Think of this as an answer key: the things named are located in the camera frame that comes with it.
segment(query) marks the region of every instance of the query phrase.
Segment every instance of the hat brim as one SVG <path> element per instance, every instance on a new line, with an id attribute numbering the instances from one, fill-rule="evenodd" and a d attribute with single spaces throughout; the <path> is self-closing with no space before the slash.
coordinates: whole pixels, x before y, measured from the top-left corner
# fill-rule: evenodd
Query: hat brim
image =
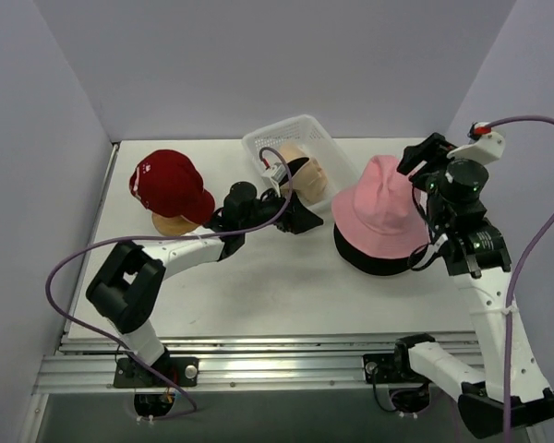
<path id="1" fill-rule="evenodd" d="M 215 199 L 213 195 L 210 194 L 207 190 L 203 190 L 201 198 L 198 200 L 197 204 L 194 204 L 188 210 L 185 210 L 183 217 L 185 217 L 190 222 L 196 224 L 205 224 L 211 219 L 211 215 L 215 211 Z"/>
<path id="2" fill-rule="evenodd" d="M 332 217 L 341 235 L 354 248 L 370 257 L 403 258 L 428 243 L 428 231 L 422 229 L 399 234 L 382 234 L 359 220 L 353 208 L 355 186 L 345 189 L 332 199 Z"/>

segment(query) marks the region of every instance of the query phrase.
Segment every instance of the white table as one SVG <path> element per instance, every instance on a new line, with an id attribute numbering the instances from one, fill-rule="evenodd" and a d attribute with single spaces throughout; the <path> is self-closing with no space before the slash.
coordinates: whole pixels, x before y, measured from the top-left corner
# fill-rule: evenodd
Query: white table
<path id="1" fill-rule="evenodd" d="M 359 171 L 376 154 L 400 156 L 415 138 L 337 140 Z M 150 152 L 185 153 L 221 205 L 231 184 L 248 180 L 259 192 L 260 177 L 240 140 L 124 141 L 117 153 L 102 205 L 95 241 L 130 234 L 156 234 L 151 215 L 130 196 L 128 179 Z M 151 316 L 159 336 L 172 338 L 302 337 L 341 334 L 471 332 L 463 300 L 441 260 L 425 272 L 373 277 L 354 269 L 337 254 L 332 219 L 293 236 L 267 228 L 247 236 L 245 246 L 222 263 L 190 269 L 166 281 Z M 112 331 L 84 293 L 111 250 L 90 254 L 79 280 L 75 316 Z M 68 341 L 99 336 L 71 325 Z"/>

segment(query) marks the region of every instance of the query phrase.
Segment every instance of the bolt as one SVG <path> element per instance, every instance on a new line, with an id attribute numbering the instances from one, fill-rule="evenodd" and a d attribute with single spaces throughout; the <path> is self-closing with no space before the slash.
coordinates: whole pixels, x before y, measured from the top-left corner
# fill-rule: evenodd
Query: bolt
<path id="1" fill-rule="evenodd" d="M 192 380 L 197 376 L 198 370 L 193 365 L 189 365 L 185 368 L 185 377 Z"/>
<path id="2" fill-rule="evenodd" d="M 366 364 L 366 372 L 370 375 L 378 374 L 378 365 L 375 362 L 369 362 Z"/>

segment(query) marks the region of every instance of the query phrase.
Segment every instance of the white plastic basket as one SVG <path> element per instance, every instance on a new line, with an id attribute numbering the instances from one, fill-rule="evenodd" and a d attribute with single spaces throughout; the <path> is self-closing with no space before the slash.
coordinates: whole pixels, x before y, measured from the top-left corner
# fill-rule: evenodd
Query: white plastic basket
<path id="1" fill-rule="evenodd" d="M 266 146 L 278 150 L 288 140 L 292 140 L 308 157 L 316 158 L 328 177 L 324 199 L 308 206 L 310 210 L 318 212 L 330 208 L 331 200 L 337 193 L 357 183 L 359 173 L 356 168 L 318 120 L 311 115 L 299 115 L 257 129 L 242 138 L 242 145 L 262 175 L 265 165 L 259 158 L 259 151 Z M 270 153 L 266 159 L 271 165 L 277 161 L 277 157 Z"/>

